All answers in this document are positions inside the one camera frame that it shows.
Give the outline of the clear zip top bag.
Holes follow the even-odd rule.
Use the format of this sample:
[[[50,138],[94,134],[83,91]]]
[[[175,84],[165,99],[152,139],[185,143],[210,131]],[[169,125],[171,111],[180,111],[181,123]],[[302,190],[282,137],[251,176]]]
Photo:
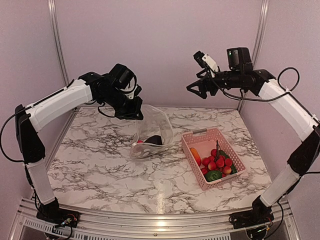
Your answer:
[[[136,133],[129,153],[133,160],[144,159],[164,151],[174,139],[172,125],[164,111],[148,104],[142,105],[141,111],[143,120],[135,122]],[[163,145],[137,143],[138,140],[145,141],[153,135],[161,136]]]

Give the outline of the purple eggplant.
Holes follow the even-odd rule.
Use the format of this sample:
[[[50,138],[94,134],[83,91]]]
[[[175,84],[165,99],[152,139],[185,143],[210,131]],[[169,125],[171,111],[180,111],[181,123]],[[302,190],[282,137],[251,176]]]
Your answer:
[[[160,135],[153,135],[147,138],[144,143],[154,144],[154,145],[163,145],[162,137]]]

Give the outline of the pink plastic basket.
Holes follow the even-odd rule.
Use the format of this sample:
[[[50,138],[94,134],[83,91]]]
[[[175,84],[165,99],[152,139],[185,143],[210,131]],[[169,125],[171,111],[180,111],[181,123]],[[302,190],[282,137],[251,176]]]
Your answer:
[[[246,170],[218,128],[184,133],[181,142],[182,150],[204,191],[231,182]]]

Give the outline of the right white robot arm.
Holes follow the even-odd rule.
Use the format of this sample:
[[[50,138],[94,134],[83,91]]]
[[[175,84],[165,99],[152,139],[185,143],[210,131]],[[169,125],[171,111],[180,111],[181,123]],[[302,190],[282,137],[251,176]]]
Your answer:
[[[254,69],[249,49],[246,47],[227,50],[229,70],[221,71],[218,64],[207,54],[197,51],[194,60],[201,67],[198,80],[186,89],[206,99],[218,91],[232,99],[269,103],[295,131],[301,144],[290,155],[287,166],[271,185],[252,203],[247,219],[258,224],[267,216],[271,206],[290,193],[306,175],[320,153],[320,121],[311,114],[292,94],[292,90],[280,84],[280,78],[265,69]],[[246,98],[228,93],[228,90],[250,91],[256,97]]]

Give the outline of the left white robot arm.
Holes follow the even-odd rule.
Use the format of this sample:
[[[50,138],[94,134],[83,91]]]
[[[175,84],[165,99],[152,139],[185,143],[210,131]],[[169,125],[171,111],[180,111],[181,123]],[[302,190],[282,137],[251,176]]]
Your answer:
[[[119,120],[142,120],[141,91],[137,76],[117,63],[108,73],[85,73],[47,97],[15,108],[16,137],[22,159],[39,201],[45,206],[43,213],[51,222],[60,222],[64,215],[62,209],[52,203],[56,198],[47,174],[46,149],[38,133],[66,112],[90,102],[109,105]]]

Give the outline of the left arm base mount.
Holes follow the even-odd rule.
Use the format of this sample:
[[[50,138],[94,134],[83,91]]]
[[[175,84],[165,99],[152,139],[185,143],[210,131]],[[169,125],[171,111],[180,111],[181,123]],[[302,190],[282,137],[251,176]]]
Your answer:
[[[67,220],[70,219],[68,224],[72,228],[76,228],[78,225],[80,213],[78,211],[60,208],[57,198],[48,204],[37,203],[36,208],[36,217],[40,220],[63,226],[66,225]]]

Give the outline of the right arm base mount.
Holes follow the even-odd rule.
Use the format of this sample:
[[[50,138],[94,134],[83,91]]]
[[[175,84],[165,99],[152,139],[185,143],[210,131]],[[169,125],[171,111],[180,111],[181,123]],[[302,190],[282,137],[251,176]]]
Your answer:
[[[274,220],[274,215],[272,207],[266,206],[258,196],[252,202],[251,210],[234,212],[230,214],[228,220],[234,229],[240,229],[271,222]]]

